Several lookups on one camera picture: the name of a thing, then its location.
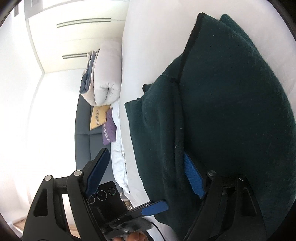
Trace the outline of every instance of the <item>camera lens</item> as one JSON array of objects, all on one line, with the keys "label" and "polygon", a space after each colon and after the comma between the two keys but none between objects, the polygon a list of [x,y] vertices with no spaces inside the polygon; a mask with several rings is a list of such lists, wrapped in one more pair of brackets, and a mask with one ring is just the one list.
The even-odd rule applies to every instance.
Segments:
[{"label": "camera lens", "polygon": [[111,196],[114,196],[116,194],[116,190],[114,188],[109,188],[108,192]]},{"label": "camera lens", "polygon": [[107,193],[103,190],[98,191],[96,196],[100,201],[105,201],[107,199]]},{"label": "camera lens", "polygon": [[88,198],[87,201],[88,201],[89,204],[93,204],[94,201],[95,201],[94,196],[93,195],[90,195],[90,197]]}]

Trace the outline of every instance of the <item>dark green blanket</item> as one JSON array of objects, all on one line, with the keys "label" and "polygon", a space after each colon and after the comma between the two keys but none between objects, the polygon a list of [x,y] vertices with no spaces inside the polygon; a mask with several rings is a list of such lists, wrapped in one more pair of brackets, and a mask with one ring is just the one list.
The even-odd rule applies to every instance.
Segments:
[{"label": "dark green blanket", "polygon": [[156,215],[180,239],[200,205],[183,152],[223,176],[244,174],[270,236],[296,194],[296,129],[278,79],[228,16],[199,14],[184,52],[138,100],[126,103],[139,175]]}]

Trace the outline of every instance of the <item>bed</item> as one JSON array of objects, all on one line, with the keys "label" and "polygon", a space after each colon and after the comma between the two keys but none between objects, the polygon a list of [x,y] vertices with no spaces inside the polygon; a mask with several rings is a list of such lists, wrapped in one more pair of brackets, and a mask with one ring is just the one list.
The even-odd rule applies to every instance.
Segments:
[{"label": "bed", "polygon": [[[138,174],[124,104],[141,97],[143,84],[153,83],[172,60],[183,52],[196,16],[200,12],[217,19],[226,13],[240,25],[280,80],[295,116],[296,69],[293,66],[296,66],[296,42],[270,2],[131,0],[123,33],[119,112],[130,190],[127,197],[133,206],[143,204],[149,201],[149,198]],[[176,240],[168,226],[153,220],[167,240]],[[155,240],[161,240],[155,230],[150,233]]]}]

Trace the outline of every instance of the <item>white wall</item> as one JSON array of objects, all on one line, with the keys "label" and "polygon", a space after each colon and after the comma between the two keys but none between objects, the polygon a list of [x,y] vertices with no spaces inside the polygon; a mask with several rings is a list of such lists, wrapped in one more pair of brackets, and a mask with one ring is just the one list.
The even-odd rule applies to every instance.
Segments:
[{"label": "white wall", "polygon": [[27,162],[26,125],[41,70],[35,59],[24,17],[13,12],[0,28],[0,212],[11,222],[28,211],[20,164]]},{"label": "white wall", "polygon": [[42,5],[43,5],[43,9],[54,6],[56,4],[60,4],[60,3],[65,3],[68,2],[69,0],[43,0],[42,1]]},{"label": "white wall", "polygon": [[[66,177],[76,170],[74,133],[82,72],[48,73],[39,86],[28,126],[29,161],[23,167],[30,173],[32,198],[46,175]],[[70,206],[65,206],[68,214]]]}]

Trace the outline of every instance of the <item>human hand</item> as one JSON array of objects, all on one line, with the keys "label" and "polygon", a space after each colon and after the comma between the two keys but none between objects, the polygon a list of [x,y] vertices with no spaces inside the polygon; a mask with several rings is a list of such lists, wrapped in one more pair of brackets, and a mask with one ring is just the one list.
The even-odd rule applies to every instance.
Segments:
[{"label": "human hand", "polygon": [[[117,237],[114,238],[113,241],[122,241],[122,239]],[[148,241],[148,238],[142,232],[133,232],[128,236],[127,241]]]}]

